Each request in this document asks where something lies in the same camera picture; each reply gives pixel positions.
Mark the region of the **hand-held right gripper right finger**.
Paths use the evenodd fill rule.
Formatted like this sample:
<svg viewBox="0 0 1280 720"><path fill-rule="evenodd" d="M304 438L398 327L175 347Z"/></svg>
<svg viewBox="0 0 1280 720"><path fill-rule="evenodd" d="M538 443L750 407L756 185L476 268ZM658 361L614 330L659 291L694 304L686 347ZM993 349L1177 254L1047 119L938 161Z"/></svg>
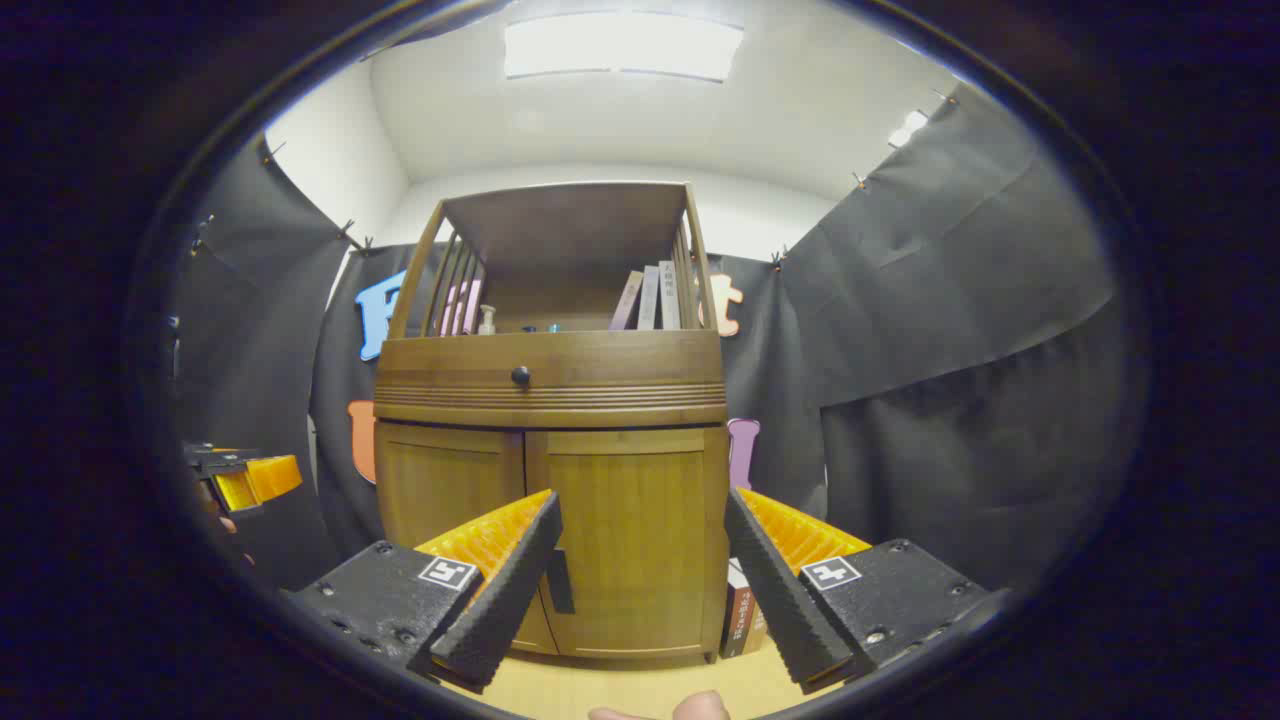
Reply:
<svg viewBox="0 0 1280 720"><path fill-rule="evenodd" d="M991 592L910 539L869 544L733 488L724 528L791 680L855 682L991 619Z"/></svg>

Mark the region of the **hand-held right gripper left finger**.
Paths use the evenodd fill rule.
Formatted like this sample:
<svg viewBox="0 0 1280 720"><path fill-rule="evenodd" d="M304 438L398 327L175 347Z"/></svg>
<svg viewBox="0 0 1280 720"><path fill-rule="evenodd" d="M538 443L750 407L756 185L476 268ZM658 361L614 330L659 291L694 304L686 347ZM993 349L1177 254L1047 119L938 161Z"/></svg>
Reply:
<svg viewBox="0 0 1280 720"><path fill-rule="evenodd" d="M483 691L513 644L563 529L553 489L410 548L379 541L291 602L376 661Z"/></svg>

